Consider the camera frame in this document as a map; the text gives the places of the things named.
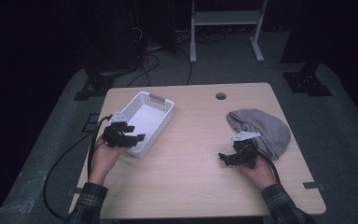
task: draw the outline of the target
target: basket handle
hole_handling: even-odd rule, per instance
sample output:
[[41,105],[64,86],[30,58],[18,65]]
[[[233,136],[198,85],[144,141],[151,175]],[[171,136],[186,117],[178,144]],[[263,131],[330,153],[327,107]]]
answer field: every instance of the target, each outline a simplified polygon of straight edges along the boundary
[[153,99],[155,99],[155,100],[161,101],[161,102],[165,102],[165,98],[164,98],[164,97],[157,96],[157,95],[155,95],[155,94],[153,94],[153,93],[150,93],[150,94],[149,94],[149,97],[150,97],[150,98],[153,98]]

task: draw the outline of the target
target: white metal stand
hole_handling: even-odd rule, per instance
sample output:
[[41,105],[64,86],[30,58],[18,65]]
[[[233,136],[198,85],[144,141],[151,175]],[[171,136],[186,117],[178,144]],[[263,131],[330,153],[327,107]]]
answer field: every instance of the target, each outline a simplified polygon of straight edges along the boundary
[[260,34],[268,0],[263,0],[260,10],[248,11],[207,11],[196,12],[195,0],[191,6],[191,41],[190,41],[190,61],[197,61],[196,55],[196,26],[197,25],[240,25],[255,24],[255,36],[250,38],[255,57],[259,63],[264,62],[264,57],[258,47],[257,40]]

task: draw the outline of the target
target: plaid shirt sleeve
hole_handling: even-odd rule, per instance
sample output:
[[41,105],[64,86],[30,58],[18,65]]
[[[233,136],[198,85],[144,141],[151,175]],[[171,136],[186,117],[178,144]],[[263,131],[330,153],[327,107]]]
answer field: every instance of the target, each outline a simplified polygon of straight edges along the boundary
[[282,185],[265,188],[261,195],[275,219],[275,224],[311,224],[312,217],[296,207]]
[[74,211],[63,223],[99,223],[106,193],[107,188],[104,186],[86,183],[77,199]]

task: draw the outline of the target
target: gray cap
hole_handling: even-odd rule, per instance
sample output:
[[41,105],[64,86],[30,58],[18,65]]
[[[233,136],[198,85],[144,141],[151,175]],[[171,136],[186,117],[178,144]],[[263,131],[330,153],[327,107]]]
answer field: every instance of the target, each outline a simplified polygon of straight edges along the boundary
[[290,142],[289,127],[280,119],[258,109],[242,109],[227,114],[228,123],[238,132],[259,132],[252,140],[272,160],[286,151]]

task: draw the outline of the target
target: wooden tabletop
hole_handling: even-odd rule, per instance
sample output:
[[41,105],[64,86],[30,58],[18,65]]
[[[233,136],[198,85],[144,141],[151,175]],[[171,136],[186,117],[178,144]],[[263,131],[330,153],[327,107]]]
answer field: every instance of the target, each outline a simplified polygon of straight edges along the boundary
[[[260,191],[218,157],[219,152],[234,153],[231,137],[237,132],[226,119],[231,111],[256,108],[287,124],[268,83],[112,89],[106,95],[100,119],[123,109],[139,91],[174,101],[173,117],[144,159],[130,154],[118,159],[105,180],[109,191],[101,218],[269,214]],[[218,92],[227,98],[216,99]],[[286,152],[274,163],[297,207],[310,214],[325,211],[319,190],[303,186],[313,178],[293,134]],[[79,188],[87,181],[86,171],[85,163]]]

